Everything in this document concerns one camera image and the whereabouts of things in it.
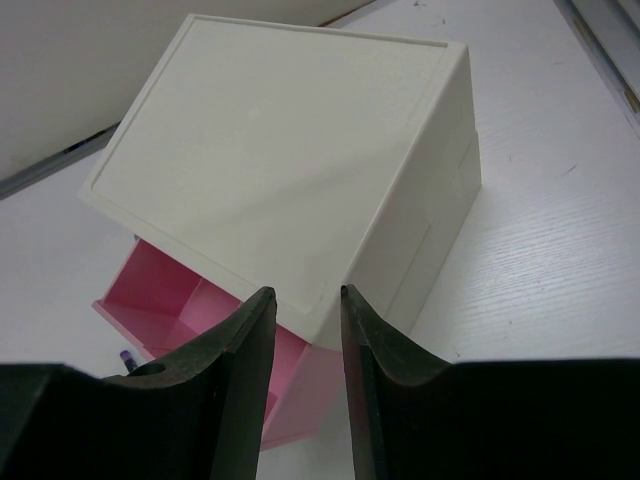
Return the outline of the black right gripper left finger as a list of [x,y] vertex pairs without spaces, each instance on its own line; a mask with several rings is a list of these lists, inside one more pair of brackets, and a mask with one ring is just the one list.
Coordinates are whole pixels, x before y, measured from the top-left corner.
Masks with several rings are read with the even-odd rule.
[[1,368],[5,479],[252,479],[274,358],[276,295],[125,376]]

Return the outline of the pink drawer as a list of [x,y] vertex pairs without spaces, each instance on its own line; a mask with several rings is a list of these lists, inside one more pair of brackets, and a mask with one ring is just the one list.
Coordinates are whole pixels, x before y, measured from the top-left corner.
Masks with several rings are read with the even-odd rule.
[[[216,326],[241,302],[151,244],[139,240],[94,309],[147,360]],[[342,355],[276,328],[262,449],[314,435],[344,379]]]

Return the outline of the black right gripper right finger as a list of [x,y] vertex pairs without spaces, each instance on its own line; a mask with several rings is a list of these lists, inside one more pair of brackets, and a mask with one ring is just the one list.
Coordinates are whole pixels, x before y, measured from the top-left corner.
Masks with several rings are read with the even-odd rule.
[[359,479],[635,479],[635,359],[450,363],[341,290]]

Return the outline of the white drawer organizer box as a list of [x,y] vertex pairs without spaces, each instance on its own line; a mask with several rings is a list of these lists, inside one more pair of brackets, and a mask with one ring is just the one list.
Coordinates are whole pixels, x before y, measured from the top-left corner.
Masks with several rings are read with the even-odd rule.
[[339,349],[345,284],[413,329],[480,185],[464,44],[190,15],[80,195]]

